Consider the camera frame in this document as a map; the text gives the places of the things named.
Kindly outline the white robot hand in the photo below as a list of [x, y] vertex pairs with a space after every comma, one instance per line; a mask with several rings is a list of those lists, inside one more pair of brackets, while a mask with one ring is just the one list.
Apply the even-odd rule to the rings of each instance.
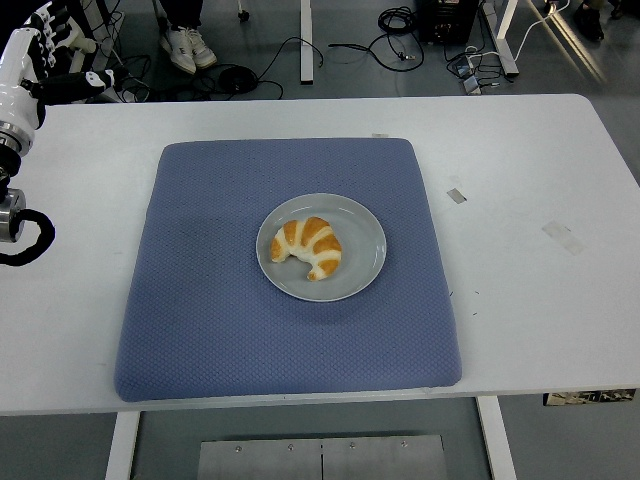
[[55, 72], [63, 51], [84, 40], [61, 1], [40, 7], [12, 32], [1, 56], [3, 124], [31, 135], [44, 122], [46, 106], [89, 99], [122, 83], [122, 67]]

